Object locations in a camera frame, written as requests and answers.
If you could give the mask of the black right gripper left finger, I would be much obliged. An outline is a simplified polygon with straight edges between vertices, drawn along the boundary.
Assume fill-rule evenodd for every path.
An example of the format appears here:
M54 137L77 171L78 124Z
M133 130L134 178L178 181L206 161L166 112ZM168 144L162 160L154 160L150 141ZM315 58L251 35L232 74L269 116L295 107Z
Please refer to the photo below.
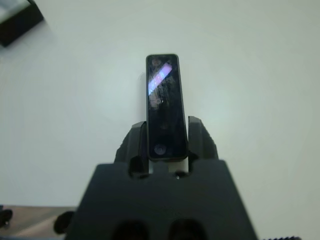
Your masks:
M148 164L147 156L147 123L141 121L131 126L116 151L115 161L129 164L132 158L141 159L143 164Z

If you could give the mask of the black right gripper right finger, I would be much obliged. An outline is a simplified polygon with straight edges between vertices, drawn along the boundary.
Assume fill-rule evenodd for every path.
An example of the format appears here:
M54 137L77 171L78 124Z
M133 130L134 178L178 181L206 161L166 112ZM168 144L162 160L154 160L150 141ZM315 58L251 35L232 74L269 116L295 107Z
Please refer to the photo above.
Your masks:
M217 146L200 118L188 117L188 162L218 160Z

